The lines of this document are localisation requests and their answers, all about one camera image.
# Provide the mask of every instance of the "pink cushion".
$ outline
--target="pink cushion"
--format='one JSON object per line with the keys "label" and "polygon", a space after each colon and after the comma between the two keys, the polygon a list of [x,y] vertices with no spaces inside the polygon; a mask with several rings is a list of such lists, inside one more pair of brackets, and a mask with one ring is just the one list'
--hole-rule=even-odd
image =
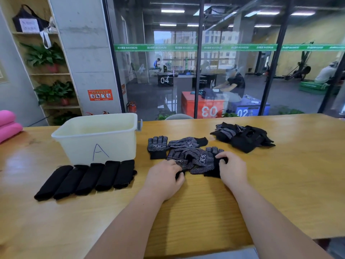
{"label": "pink cushion", "polygon": [[11,122],[9,124],[0,126],[0,143],[12,137],[13,135],[16,135],[21,130],[23,130],[23,126],[17,122]]}
{"label": "pink cushion", "polygon": [[0,111],[0,126],[9,124],[15,121],[15,113],[7,110]]}

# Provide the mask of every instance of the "ceiling light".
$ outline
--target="ceiling light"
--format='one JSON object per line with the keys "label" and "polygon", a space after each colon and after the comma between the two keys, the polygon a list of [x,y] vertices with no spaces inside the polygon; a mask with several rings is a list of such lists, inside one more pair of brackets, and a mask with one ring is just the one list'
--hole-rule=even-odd
{"label": "ceiling light", "polygon": [[295,12],[291,15],[299,15],[299,16],[310,16],[310,15],[313,15],[315,14],[315,12]]}
{"label": "ceiling light", "polygon": [[244,17],[252,17],[253,15],[256,15],[257,13],[259,13],[260,11],[253,11],[251,13],[248,13],[247,15],[245,15]]}
{"label": "ceiling light", "polygon": [[162,9],[162,13],[184,13],[184,10],[170,10],[170,9]]}
{"label": "ceiling light", "polygon": [[[208,9],[208,8],[210,8],[211,6],[210,5],[205,5],[204,6],[204,12]],[[193,14],[193,15],[199,15],[199,11],[200,10],[198,10],[195,14]]]}
{"label": "ceiling light", "polygon": [[177,24],[174,23],[160,23],[160,26],[176,26]]}
{"label": "ceiling light", "polygon": [[271,27],[271,25],[270,24],[257,24],[254,27],[257,27],[257,28],[267,28],[267,27]]}
{"label": "ceiling light", "polygon": [[257,15],[277,15],[279,11],[272,11],[272,12],[258,12]]}

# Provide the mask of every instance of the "red fire extinguisher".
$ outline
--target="red fire extinguisher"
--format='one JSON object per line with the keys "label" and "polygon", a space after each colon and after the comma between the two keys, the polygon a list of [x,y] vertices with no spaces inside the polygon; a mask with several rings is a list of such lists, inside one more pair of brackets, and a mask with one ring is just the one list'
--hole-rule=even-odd
{"label": "red fire extinguisher", "polygon": [[131,101],[127,104],[128,112],[130,113],[136,113],[137,112],[137,106],[135,105],[134,101]]}

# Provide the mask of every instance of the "person's right hand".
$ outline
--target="person's right hand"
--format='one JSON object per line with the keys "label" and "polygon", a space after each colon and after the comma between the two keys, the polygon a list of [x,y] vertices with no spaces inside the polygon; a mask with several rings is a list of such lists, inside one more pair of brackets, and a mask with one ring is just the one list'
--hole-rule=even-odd
{"label": "person's right hand", "polygon": [[223,183],[230,190],[246,184],[248,182],[246,162],[232,152],[221,152],[216,155],[216,158],[222,157],[227,157],[229,160],[227,164],[224,160],[219,162],[220,177]]}
{"label": "person's right hand", "polygon": [[177,172],[181,170],[182,168],[176,164],[175,160],[163,160],[149,169],[143,188],[161,197],[162,201],[168,200],[185,181],[183,173],[180,173],[177,180],[175,179]]}

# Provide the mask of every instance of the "shelving unit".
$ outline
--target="shelving unit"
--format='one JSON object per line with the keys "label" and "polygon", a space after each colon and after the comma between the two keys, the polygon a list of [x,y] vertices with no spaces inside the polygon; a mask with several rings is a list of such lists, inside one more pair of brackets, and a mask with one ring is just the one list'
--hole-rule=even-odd
{"label": "shelving unit", "polygon": [[[4,13],[8,27],[12,32],[12,36],[19,51],[19,55],[21,56],[24,65],[27,69],[27,73],[32,83],[32,88],[34,89],[42,83],[52,85],[56,80],[60,80],[61,82],[71,81],[73,83],[73,80],[70,76],[68,65],[59,65],[59,73],[52,74],[49,73],[49,71],[45,67],[32,68],[25,63],[27,50],[20,43],[39,45],[42,43],[42,38],[40,36],[40,33],[22,33],[17,32],[15,30],[12,18],[19,12],[19,9],[22,4],[27,4],[30,8],[33,9],[33,11],[39,17],[47,21],[49,21],[49,18],[51,17],[52,13],[50,10],[48,0],[0,0],[2,12]],[[52,44],[56,42],[63,50],[58,32],[49,33],[49,38]],[[54,125],[53,118],[67,111],[71,111],[79,115],[82,114],[82,111],[79,106],[78,95],[76,98],[71,99],[70,103],[71,105],[69,106],[60,106],[57,104],[43,104],[42,109],[45,113],[45,116],[47,117],[48,124]]]}

